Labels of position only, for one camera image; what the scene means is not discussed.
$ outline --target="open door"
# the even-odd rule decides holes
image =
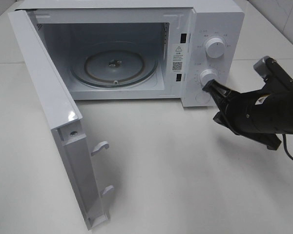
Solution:
[[[9,13],[9,18],[77,202],[91,229],[107,217],[91,165],[83,117],[44,46],[34,14],[19,10]]]

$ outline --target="white microwave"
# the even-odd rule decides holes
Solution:
[[[180,98],[214,105],[244,13],[233,0],[25,0],[9,14],[89,229],[105,221],[74,100]]]

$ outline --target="table surface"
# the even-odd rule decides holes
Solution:
[[[216,108],[175,99],[77,102],[89,144],[110,143],[92,160],[99,187],[115,186],[110,221],[87,231],[6,14],[0,25],[0,234],[293,234],[282,147],[268,151],[214,123]],[[278,62],[293,78],[288,52]],[[227,85],[261,88],[255,62],[233,61]]]

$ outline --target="timer knob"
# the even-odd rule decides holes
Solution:
[[[206,69],[200,74],[202,86],[206,85],[210,80],[218,80],[217,72],[214,69]]]
[[[219,37],[211,38],[206,41],[205,50],[206,50],[207,55],[210,58],[212,58],[212,59],[219,58],[225,52],[225,43]]]

